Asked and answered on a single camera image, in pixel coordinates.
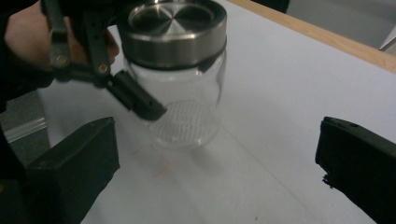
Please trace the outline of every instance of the glass jar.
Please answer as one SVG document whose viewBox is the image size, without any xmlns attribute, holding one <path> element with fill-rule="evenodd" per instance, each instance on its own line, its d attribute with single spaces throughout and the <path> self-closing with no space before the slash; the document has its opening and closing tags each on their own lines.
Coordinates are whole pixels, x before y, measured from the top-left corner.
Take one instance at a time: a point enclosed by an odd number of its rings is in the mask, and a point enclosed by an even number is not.
<svg viewBox="0 0 396 224">
<path fill-rule="evenodd" d="M 118 26 L 128 73 L 167 110 L 146 121 L 155 142 L 173 149 L 204 146 L 219 128 L 224 8 L 207 0 L 151 1 L 126 10 Z"/>
</svg>

